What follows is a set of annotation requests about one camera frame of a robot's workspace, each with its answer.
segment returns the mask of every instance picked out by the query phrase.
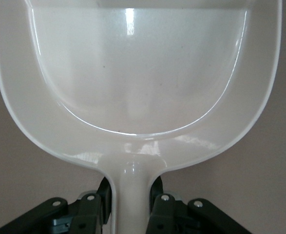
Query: white dustpan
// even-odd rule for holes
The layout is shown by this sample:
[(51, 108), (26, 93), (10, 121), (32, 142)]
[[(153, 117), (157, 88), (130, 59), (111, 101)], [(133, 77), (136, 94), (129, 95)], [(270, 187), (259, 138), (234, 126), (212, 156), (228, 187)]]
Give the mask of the white dustpan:
[(102, 172), (113, 233), (143, 234), (149, 187), (262, 112), (281, 0), (0, 0), (0, 89), (39, 147)]

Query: beige surface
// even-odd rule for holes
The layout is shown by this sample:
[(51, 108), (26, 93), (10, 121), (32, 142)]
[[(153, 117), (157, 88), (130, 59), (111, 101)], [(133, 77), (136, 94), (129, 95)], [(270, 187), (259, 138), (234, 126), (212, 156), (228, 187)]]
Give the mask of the beige surface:
[[(286, 0), (277, 77), (256, 125), (223, 154), (162, 178), (185, 202), (206, 198), (254, 234), (286, 234)], [(0, 96), (0, 226), (54, 196), (73, 202), (101, 179), (31, 143)]]

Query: silver screw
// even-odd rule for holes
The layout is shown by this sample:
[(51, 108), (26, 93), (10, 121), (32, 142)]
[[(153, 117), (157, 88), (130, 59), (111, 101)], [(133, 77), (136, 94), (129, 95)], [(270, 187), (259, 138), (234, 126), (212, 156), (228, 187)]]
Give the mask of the silver screw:
[(201, 201), (195, 201), (193, 204), (194, 204), (196, 207), (199, 207), (199, 208), (203, 207), (203, 204), (202, 204)]
[(52, 206), (59, 206), (60, 204), (61, 204), (60, 201), (55, 201), (55, 202), (53, 202)]
[(162, 195), (161, 199), (164, 200), (164, 201), (169, 201), (170, 197), (168, 195)]
[(90, 196), (88, 196), (86, 199), (88, 199), (89, 201), (92, 201), (94, 198), (95, 198), (94, 195), (90, 195)]

